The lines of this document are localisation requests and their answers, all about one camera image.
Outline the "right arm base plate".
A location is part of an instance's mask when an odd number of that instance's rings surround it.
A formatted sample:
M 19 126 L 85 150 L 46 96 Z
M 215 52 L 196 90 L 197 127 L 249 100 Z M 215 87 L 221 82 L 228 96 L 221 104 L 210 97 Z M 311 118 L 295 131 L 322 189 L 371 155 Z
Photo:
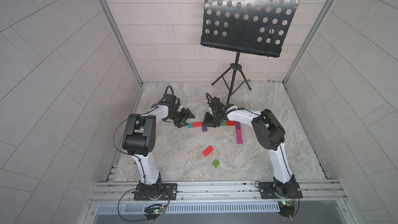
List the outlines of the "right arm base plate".
M 299 184 L 291 180 L 285 184 L 276 182 L 259 182 L 256 187 L 262 199 L 301 199 L 303 198 Z

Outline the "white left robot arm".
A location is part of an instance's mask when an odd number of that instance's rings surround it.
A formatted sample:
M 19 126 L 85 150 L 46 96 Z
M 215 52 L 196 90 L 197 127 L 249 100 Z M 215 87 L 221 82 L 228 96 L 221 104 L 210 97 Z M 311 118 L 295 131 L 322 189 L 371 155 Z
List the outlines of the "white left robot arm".
M 188 108 L 180 107 L 180 99 L 165 94 L 144 114 L 130 114 L 122 139 L 122 149 L 133 157 L 140 173 L 137 191 L 145 197 L 157 199 L 162 194 L 162 178 L 152 151 L 156 141 L 156 127 L 160 121 L 170 120 L 176 127 L 188 125 L 195 115 Z

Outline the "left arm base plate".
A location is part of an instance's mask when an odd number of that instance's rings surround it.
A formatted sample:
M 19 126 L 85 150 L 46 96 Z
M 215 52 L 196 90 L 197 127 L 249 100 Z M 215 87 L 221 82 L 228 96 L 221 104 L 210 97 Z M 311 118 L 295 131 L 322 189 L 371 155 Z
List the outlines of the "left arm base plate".
M 134 191 L 134 201 L 176 200 L 177 183 L 145 185 L 138 183 Z

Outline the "magenta long block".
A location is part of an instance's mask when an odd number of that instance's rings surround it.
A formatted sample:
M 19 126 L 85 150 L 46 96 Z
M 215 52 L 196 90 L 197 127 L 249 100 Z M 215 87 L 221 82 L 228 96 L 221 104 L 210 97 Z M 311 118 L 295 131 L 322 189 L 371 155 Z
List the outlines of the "magenta long block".
M 237 136 L 237 139 L 242 139 L 241 129 L 236 129 L 236 136 Z

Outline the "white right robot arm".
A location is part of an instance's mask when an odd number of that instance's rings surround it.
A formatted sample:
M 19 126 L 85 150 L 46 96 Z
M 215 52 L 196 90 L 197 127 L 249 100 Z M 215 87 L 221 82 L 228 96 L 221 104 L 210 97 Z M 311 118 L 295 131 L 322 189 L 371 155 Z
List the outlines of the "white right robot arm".
M 218 97 L 206 93 L 211 112 L 205 114 L 204 123 L 217 128 L 223 121 L 235 121 L 252 127 L 258 143 L 267 150 L 274 169 L 274 188 L 283 198 L 288 186 L 295 180 L 285 152 L 285 130 L 271 110 L 250 111 L 233 104 L 224 105 Z

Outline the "red block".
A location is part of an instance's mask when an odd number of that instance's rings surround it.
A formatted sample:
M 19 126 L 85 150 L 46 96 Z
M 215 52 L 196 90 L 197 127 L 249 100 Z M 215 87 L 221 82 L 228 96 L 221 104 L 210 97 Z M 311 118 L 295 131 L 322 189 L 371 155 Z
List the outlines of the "red block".
M 236 122 L 235 121 L 226 121 L 227 126 L 235 126 Z
M 201 128 L 202 127 L 202 122 L 193 122 L 192 123 L 192 127 L 193 128 Z
M 212 152 L 214 151 L 214 148 L 210 145 L 208 146 L 204 151 L 203 151 L 203 155 L 205 157 L 209 156 Z

